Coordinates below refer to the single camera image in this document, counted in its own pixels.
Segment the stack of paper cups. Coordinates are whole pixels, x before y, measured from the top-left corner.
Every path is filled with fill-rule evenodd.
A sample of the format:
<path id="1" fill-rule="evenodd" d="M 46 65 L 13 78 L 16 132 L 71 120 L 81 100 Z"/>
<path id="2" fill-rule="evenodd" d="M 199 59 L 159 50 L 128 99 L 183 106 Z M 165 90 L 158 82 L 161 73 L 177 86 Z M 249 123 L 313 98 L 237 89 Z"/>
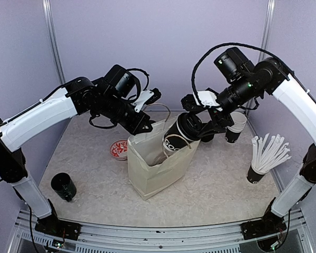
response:
<path id="1" fill-rule="evenodd" d="M 225 140 L 228 143 L 234 144 L 243 131 L 247 118 L 243 113 L 237 111 L 231 113 L 231 118 L 233 125 L 226 127 Z"/>

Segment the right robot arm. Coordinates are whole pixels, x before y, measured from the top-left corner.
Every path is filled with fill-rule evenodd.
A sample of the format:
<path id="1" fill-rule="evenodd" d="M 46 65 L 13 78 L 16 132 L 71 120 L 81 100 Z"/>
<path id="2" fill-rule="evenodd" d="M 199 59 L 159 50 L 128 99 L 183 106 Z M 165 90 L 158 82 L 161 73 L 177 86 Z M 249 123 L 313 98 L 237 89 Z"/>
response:
<path id="1" fill-rule="evenodd" d="M 214 64 L 226 78 L 229 87 L 221 93 L 207 89 L 201 94 L 195 85 L 196 72 L 206 57 L 225 46 L 227 50 L 215 59 Z M 209 49 L 193 68 L 191 87 L 192 94 L 181 100 L 182 107 L 195 114 L 207 110 L 212 119 L 208 133 L 219 125 L 220 120 L 225 120 L 225 126 L 232 125 L 232 120 L 227 119 L 231 112 L 243 108 L 251 99 L 263 98 L 267 93 L 296 117 L 313 140 L 299 173 L 273 199 L 259 222 L 259 230 L 270 234 L 279 226 L 279 219 L 316 185 L 316 100 L 278 56 L 238 42 L 222 43 Z"/>

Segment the beige paper bag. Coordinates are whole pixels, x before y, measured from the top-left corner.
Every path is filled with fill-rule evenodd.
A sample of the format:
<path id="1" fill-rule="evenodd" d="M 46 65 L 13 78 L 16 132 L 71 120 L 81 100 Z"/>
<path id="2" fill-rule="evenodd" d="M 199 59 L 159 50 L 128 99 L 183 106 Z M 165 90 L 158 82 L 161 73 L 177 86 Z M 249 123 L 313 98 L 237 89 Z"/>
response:
<path id="1" fill-rule="evenodd" d="M 182 178 L 198 148 L 199 141 L 190 142 L 180 134 L 175 137 L 185 147 L 175 152 L 163 147 L 164 135 L 176 121 L 176 115 L 168 115 L 153 123 L 151 132 L 132 135 L 127 140 L 129 181 L 143 200 Z"/>

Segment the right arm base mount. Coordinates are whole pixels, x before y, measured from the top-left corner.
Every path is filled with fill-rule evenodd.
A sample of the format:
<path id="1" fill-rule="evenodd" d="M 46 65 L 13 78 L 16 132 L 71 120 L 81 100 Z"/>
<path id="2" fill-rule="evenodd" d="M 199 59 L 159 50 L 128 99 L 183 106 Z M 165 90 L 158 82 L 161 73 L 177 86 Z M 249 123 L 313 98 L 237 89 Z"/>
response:
<path id="1" fill-rule="evenodd" d="M 275 198 L 267 206 L 266 211 L 261 218 L 241 224 L 244 240 L 271 235 L 287 229 L 284 218 L 278 217 L 271 212 L 271 206 L 274 201 Z"/>

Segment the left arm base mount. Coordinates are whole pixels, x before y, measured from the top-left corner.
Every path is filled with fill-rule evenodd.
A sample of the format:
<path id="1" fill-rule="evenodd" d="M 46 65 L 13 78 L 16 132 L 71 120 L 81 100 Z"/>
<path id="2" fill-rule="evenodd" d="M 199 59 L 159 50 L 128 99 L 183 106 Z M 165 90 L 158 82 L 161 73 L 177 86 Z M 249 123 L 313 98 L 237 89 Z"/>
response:
<path id="1" fill-rule="evenodd" d="M 50 199 L 48 199 L 48 202 L 52 211 L 51 215 L 43 219 L 38 218 L 35 230 L 47 235 L 77 241 L 81 231 L 81 224 L 58 219 L 57 213 Z"/>

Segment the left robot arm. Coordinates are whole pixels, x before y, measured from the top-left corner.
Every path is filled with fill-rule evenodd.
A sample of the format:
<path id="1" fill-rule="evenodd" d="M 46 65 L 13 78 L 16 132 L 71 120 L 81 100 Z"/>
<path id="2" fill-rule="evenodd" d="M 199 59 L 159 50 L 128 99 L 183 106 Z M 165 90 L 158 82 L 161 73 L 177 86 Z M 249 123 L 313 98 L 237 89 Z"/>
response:
<path id="1" fill-rule="evenodd" d="M 108 118 L 111 128 L 121 125 L 131 135 L 151 132 L 150 117 L 142 107 L 154 103 L 161 93 L 141 87 L 133 72 L 116 64 L 96 80 L 75 78 L 19 114 L 0 119 L 0 178 L 13 187 L 51 234 L 60 233 L 63 222 L 29 175 L 22 145 L 57 123 L 86 112 L 91 119 Z"/>

